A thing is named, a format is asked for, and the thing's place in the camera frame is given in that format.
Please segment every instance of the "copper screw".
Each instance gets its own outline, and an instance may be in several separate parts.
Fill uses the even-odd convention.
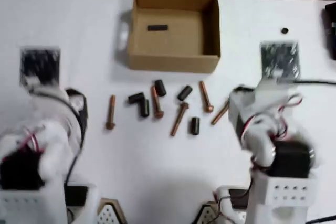
[[[206,92],[205,85],[203,81],[200,81],[199,88],[201,89],[201,93],[204,101],[204,111],[207,113],[211,113],[214,111],[214,107],[210,104],[208,93]]]
[[[219,113],[215,116],[215,118],[212,120],[211,124],[215,125],[219,119],[221,119],[221,117],[225,114],[225,112],[229,109],[229,100],[227,99],[224,107],[221,109],[221,111],[219,111]]]
[[[107,122],[105,124],[105,127],[107,130],[113,130],[115,127],[114,123],[114,106],[116,104],[116,96],[112,95],[110,98],[110,104],[109,104],[109,115],[107,118]]]
[[[152,98],[153,98],[153,104],[154,104],[154,116],[155,118],[162,118],[163,117],[163,111],[161,110],[160,102],[158,93],[156,92],[155,86],[151,86],[151,92],[152,92]]]
[[[173,126],[173,129],[170,133],[170,136],[175,136],[176,132],[177,132],[177,129],[179,128],[178,126],[180,125],[180,122],[182,120],[182,117],[184,115],[184,112],[189,109],[189,104],[186,103],[186,102],[183,102],[181,103],[181,106],[180,106],[180,110],[179,110],[179,114],[177,115],[177,118],[175,120],[175,123],[174,123],[174,126]]]

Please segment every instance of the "screw head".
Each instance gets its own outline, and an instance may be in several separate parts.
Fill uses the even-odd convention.
[[[182,103],[181,103],[181,107],[182,107],[182,108],[189,109],[189,103],[187,103],[187,102],[182,102]]]
[[[114,127],[115,127],[115,123],[107,122],[107,123],[105,124],[105,128],[106,128],[107,130],[113,130]]]
[[[164,114],[164,112],[159,110],[159,111],[155,111],[154,116],[155,116],[155,118],[162,118],[163,114]]]
[[[205,107],[205,112],[206,113],[211,113],[214,111],[214,107],[212,105]]]

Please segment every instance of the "black cable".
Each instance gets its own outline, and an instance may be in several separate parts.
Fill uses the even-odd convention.
[[[323,222],[332,221],[332,220],[336,220],[336,215],[328,216],[328,217],[324,217],[324,218],[320,218],[316,220],[310,220],[306,222],[306,224],[323,223]]]
[[[68,174],[67,174],[67,177],[65,179],[65,182],[64,184],[65,185],[68,185],[69,183],[69,179],[70,179],[70,176],[71,176],[71,173],[75,167],[75,164],[77,162],[77,159],[78,159],[78,156],[79,154],[81,153],[82,149],[83,149],[83,146],[84,146],[84,139],[85,139],[85,128],[82,124],[82,121],[80,119],[80,116],[78,114],[78,112],[71,106],[70,103],[66,102],[65,100],[63,100],[62,98],[59,98],[55,95],[51,95],[51,94],[45,94],[45,93],[41,93],[41,92],[34,92],[33,90],[30,90],[29,92],[30,94],[32,95],[36,95],[38,97],[46,97],[46,98],[51,98],[51,99],[54,99],[60,103],[62,103],[63,105],[65,105],[66,107],[68,107],[72,113],[74,114],[74,116],[76,117],[77,121],[78,121],[78,124],[79,124],[79,127],[80,127],[80,133],[81,133],[81,141],[80,141],[80,144],[79,144],[79,151],[78,153],[75,155],[74,159],[72,160],[72,163],[70,165],[70,168],[69,168],[69,171],[68,171]]]
[[[237,195],[237,196],[231,196],[231,195],[229,195],[229,196],[223,196],[222,198],[220,198],[219,201],[218,201],[218,214],[217,214],[217,216],[215,218],[213,218],[207,224],[213,223],[215,220],[217,220],[222,215],[222,211],[220,209],[220,204],[222,203],[222,200],[224,200],[224,199],[240,199],[240,198],[244,198],[250,192],[250,190],[252,188],[252,185],[253,185],[253,179],[251,178],[251,182],[250,182],[250,185],[248,186],[248,189],[244,193],[242,193],[241,195]],[[230,218],[228,218],[225,215],[223,215],[223,216],[224,216],[224,218],[226,218],[227,220],[229,220],[233,224],[235,224],[233,220],[231,220]]]
[[[320,85],[335,85],[335,81],[324,80],[278,80],[279,83],[296,83],[296,84],[320,84]]]

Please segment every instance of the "white table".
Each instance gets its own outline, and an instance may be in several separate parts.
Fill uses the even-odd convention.
[[[132,223],[191,223],[201,202],[212,199],[220,185],[247,186],[249,155],[240,150],[225,116],[215,127],[210,120],[230,90],[254,86],[261,76],[259,44],[265,40],[297,40],[301,77],[336,79],[336,62],[325,48],[321,10],[327,1],[219,0],[222,59],[210,75],[133,71],[125,65],[125,46],[132,0],[0,0],[0,116],[8,124],[26,102],[18,87],[21,46],[58,46],[61,84],[88,98],[89,126],[83,155],[75,172],[88,178],[103,196],[119,200]],[[282,27],[289,33],[282,35]],[[164,118],[138,119],[128,95],[163,79]],[[204,114],[197,83],[204,80],[215,112]],[[169,137],[178,109],[175,96],[182,86],[194,91],[190,109],[176,137]],[[319,197],[309,217],[335,214],[336,88],[300,87],[306,97],[295,108],[311,136],[319,142],[324,163],[318,169]],[[112,132],[105,132],[109,96],[117,95]],[[187,121],[201,117],[199,136],[187,133]]]

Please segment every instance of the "open cardboard box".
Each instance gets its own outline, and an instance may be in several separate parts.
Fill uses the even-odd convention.
[[[134,0],[131,69],[211,73],[220,59],[218,0]],[[148,31],[148,25],[168,30]]]

